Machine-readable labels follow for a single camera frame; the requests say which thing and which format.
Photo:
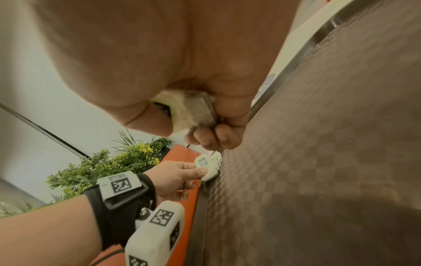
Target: black wrist strap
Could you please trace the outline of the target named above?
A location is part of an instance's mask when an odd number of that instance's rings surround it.
[[[155,209],[155,188],[152,181],[145,174],[138,174],[142,188],[136,188],[126,193],[116,195],[113,201],[121,201],[138,193],[140,189],[147,188],[146,193],[129,201],[117,209],[110,210],[102,200],[99,185],[92,186],[83,192],[91,203],[95,214],[96,223],[101,234],[102,249],[105,250],[112,245],[126,245],[128,239],[135,232],[135,220],[140,209],[143,207]]]

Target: skin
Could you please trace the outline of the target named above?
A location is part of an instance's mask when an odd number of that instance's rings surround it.
[[[155,186],[157,204],[184,200],[193,180],[206,168],[193,163],[162,162],[145,172]],[[84,266],[101,252],[101,235],[86,196],[29,213],[0,219],[2,265]]]
[[[149,99],[205,90],[221,122],[185,138],[208,150],[241,144],[257,90],[298,0],[28,0],[64,82],[122,125],[169,136]]]

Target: forearm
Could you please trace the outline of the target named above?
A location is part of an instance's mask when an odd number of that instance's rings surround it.
[[[101,236],[86,196],[0,219],[4,265],[87,266],[101,252]]]

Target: hand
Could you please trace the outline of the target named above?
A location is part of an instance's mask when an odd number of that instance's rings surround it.
[[[289,32],[299,0],[28,0],[66,84],[122,125],[168,136],[148,102],[163,89],[205,90],[221,117],[185,140],[240,145],[250,106]]]
[[[207,168],[194,163],[165,161],[146,171],[155,186],[157,206],[165,200],[182,201],[189,198],[189,190],[196,188],[194,180],[201,179]]]

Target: green leaves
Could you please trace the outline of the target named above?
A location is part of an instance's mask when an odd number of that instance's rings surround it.
[[[167,138],[152,139],[150,143],[135,141],[128,132],[120,131],[117,142],[119,147],[113,147],[117,155],[110,157],[110,151],[103,149],[94,153],[91,158],[81,158],[79,165],[69,164],[66,169],[47,178],[50,188],[63,188],[63,199],[80,195],[86,188],[96,184],[96,180],[121,172],[132,171],[141,173],[150,165],[159,163],[157,156],[163,147],[174,142]]]

